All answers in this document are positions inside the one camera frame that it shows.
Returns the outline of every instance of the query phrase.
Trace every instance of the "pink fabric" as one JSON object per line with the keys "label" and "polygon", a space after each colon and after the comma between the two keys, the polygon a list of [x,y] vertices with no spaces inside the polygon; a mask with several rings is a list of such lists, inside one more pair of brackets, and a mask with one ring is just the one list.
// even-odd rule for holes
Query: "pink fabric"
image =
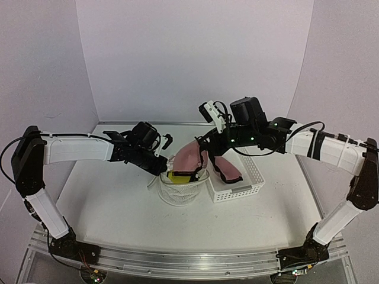
{"label": "pink fabric", "polygon": [[[199,151],[200,146],[196,140],[180,149],[174,159],[174,172],[194,173],[201,166]],[[201,155],[204,159],[203,168],[206,168],[208,165],[208,153],[203,151]]]}
{"label": "pink fabric", "polygon": [[242,177],[241,172],[236,167],[234,167],[228,160],[226,160],[224,157],[215,157],[214,163],[216,164],[217,167],[220,168],[226,180],[238,180]]}

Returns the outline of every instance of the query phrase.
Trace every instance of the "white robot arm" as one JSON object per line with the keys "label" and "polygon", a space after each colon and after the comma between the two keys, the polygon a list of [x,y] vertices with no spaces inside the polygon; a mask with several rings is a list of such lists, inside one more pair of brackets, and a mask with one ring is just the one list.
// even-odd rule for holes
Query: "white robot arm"
{"label": "white robot arm", "polygon": [[203,105],[199,109],[208,122],[221,118],[226,122],[198,140],[209,155],[222,156],[228,149],[243,154],[236,148],[258,146],[261,150],[272,151],[247,156],[290,153],[332,164],[354,176],[346,200],[313,226],[303,246],[279,251],[282,270],[299,263],[306,266],[328,259],[327,247],[332,238],[358,214],[378,204],[378,148],[375,140],[368,138],[363,142],[348,135],[326,133],[323,128],[312,129],[312,125],[322,123],[319,121],[302,125],[279,117],[268,122],[256,98],[244,98],[230,104],[236,122],[231,121],[224,104],[224,113],[217,113],[217,108],[203,108]]}
{"label": "white robot arm", "polygon": [[30,215],[48,229],[53,237],[49,250],[55,255],[79,261],[78,252],[81,251],[90,264],[97,262],[99,247],[76,241],[73,229],[45,190],[43,166],[78,160],[130,162],[158,176],[167,170],[167,158],[160,156],[160,152],[172,142],[169,134],[160,136],[147,122],[140,122],[131,131],[124,133],[104,131],[104,134],[110,139],[91,134],[44,133],[36,126],[30,126],[19,138],[20,142],[12,156],[17,191]]}

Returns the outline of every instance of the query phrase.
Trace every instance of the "white wall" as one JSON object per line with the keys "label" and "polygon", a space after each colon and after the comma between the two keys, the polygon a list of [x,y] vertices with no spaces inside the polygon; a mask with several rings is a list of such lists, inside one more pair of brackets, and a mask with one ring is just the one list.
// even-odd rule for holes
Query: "white wall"
{"label": "white wall", "polygon": [[294,95],[313,0],[77,0],[100,121],[203,121],[198,106]]}
{"label": "white wall", "polygon": [[[289,117],[322,120],[326,131],[379,140],[379,5],[377,1],[315,1],[306,55]],[[304,159],[323,209],[349,191],[351,176]],[[379,283],[379,208],[343,231],[361,284]]]}
{"label": "white wall", "polygon": [[[52,131],[91,131],[98,118],[74,0],[0,5],[0,149],[33,124]],[[8,173],[11,151],[4,160]],[[72,166],[45,168],[44,181],[55,199]],[[0,175],[0,277],[5,283],[14,283],[35,226],[18,192]]]}

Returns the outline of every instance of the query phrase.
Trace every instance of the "white basket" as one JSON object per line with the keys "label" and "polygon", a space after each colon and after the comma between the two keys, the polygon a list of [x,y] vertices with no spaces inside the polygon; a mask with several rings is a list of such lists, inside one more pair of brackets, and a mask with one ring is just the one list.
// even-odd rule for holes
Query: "white basket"
{"label": "white basket", "polygon": [[209,179],[207,170],[203,170],[196,182],[172,183],[165,173],[160,174],[158,194],[163,201],[174,206],[184,206],[195,200],[196,196],[206,187],[205,182]]}
{"label": "white basket", "polygon": [[[245,148],[240,148],[239,151],[248,154]],[[241,172],[243,181],[228,185],[222,182],[221,179],[213,173],[213,169],[210,169],[208,191],[213,202],[228,201],[257,194],[264,186],[265,180],[253,159],[251,157],[238,155],[232,149],[225,153],[223,157]]]}

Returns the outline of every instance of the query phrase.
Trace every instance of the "yellow object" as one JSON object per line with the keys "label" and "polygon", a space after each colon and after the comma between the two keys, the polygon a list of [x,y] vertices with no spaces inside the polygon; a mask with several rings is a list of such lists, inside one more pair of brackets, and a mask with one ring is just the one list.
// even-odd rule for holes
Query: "yellow object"
{"label": "yellow object", "polygon": [[176,183],[176,184],[179,184],[179,183],[189,183],[190,180],[191,180],[191,177],[190,177],[190,176],[174,176],[174,171],[173,171],[173,170],[170,170],[170,171],[167,173],[167,177],[168,177],[173,183]]}

